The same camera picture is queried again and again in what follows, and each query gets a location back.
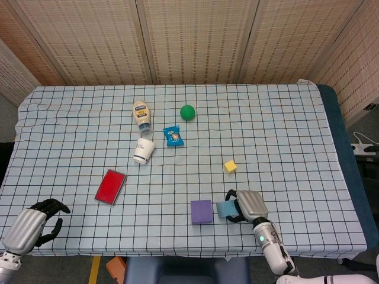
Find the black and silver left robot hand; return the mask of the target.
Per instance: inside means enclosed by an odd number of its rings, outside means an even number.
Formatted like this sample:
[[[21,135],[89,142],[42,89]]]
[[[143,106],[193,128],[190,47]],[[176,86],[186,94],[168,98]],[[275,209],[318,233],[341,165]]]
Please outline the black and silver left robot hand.
[[[5,251],[23,256],[31,252],[33,248],[54,240],[62,228],[62,218],[57,219],[50,233],[44,235],[43,230],[46,222],[60,211],[70,213],[70,209],[65,204],[54,198],[46,199],[22,210],[2,240]]]

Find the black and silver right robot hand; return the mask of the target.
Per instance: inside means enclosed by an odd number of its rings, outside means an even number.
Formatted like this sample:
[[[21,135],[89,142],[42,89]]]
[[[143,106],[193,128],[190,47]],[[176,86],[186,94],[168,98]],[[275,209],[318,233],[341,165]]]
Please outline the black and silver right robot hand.
[[[225,201],[230,201],[232,196],[234,197],[232,202],[237,210],[237,215],[228,214],[226,216],[228,221],[233,223],[246,221],[254,227],[263,222],[268,222],[268,209],[259,192],[231,189],[227,192]]]

